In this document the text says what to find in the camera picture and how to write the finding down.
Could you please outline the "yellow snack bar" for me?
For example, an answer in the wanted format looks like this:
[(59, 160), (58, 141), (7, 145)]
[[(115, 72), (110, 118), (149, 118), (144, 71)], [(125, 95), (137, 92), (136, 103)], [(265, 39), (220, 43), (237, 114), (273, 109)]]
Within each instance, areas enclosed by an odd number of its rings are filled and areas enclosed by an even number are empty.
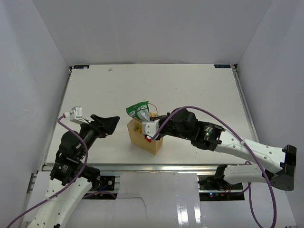
[(142, 125), (139, 124), (139, 123), (135, 123), (135, 124), (134, 124), (134, 130), (135, 130), (137, 133), (142, 133)]

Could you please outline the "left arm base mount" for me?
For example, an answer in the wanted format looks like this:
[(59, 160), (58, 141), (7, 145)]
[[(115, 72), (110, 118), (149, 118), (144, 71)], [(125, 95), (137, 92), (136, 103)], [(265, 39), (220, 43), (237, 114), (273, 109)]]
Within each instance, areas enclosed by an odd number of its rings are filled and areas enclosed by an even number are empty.
[(115, 176), (101, 175), (93, 184), (92, 189), (85, 194), (84, 199), (97, 199), (105, 194), (113, 194), (115, 190)]

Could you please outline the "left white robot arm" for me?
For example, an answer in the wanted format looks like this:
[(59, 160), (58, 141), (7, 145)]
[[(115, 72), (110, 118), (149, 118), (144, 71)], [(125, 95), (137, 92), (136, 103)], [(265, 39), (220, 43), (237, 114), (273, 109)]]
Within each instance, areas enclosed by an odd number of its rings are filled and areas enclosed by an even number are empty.
[(99, 187), (100, 171), (87, 165), (88, 152), (97, 139), (114, 133), (119, 120), (93, 114), (89, 121), (72, 112), (58, 118), (67, 132), (61, 137), (44, 199), (28, 210), (38, 210), (30, 228), (64, 228), (85, 194)]

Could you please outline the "green chips bag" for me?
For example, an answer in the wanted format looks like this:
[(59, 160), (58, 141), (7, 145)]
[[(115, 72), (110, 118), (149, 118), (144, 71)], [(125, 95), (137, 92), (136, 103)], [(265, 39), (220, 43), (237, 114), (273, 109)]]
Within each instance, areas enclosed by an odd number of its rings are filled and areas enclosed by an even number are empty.
[(149, 102), (143, 101), (126, 108), (126, 113), (133, 119), (150, 121)]

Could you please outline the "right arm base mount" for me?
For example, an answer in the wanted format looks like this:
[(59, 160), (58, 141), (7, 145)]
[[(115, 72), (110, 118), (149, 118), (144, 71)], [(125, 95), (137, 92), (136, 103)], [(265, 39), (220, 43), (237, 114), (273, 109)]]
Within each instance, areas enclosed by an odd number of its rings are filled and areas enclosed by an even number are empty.
[(235, 185), (224, 184), (219, 186), (213, 181), (213, 176), (199, 175), (199, 199), (200, 202), (243, 201), (245, 189), (242, 183)]

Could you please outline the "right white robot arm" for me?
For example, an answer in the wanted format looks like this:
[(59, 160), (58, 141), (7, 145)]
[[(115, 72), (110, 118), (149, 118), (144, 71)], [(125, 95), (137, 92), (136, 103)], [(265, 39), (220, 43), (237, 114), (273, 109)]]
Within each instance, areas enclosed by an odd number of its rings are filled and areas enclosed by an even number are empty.
[(226, 153), (244, 159), (251, 164), (220, 165), (213, 177), (207, 181), (219, 189), (240, 182), (270, 183), (272, 187), (292, 191), (296, 168), (297, 148), (283, 148), (260, 144), (248, 139), (237, 138), (228, 129), (210, 122), (199, 121), (193, 112), (183, 109), (173, 117), (168, 114), (154, 119), (160, 130), (157, 140), (168, 135), (189, 140), (201, 150)]

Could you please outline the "brown paper bag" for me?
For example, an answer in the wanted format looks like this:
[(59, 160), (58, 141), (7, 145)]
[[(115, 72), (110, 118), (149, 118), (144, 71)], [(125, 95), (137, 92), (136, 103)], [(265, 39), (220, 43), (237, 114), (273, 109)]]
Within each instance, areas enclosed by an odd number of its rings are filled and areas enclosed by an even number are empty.
[[(150, 111), (150, 120), (153, 117), (160, 116), (158, 114), (157, 107), (151, 103), (149, 103), (149, 111)], [(147, 151), (153, 155), (156, 155), (162, 145), (163, 140), (162, 139), (159, 141), (153, 140), (151, 142), (148, 142), (147, 140), (145, 140), (145, 136), (143, 135), (143, 133), (137, 133), (134, 130), (135, 123), (139, 123), (142, 125), (143, 121), (132, 118), (132, 120), (127, 124), (127, 129), (128, 129), (128, 133), (129, 133), (131, 142), (134, 145), (144, 149), (145, 151)]]

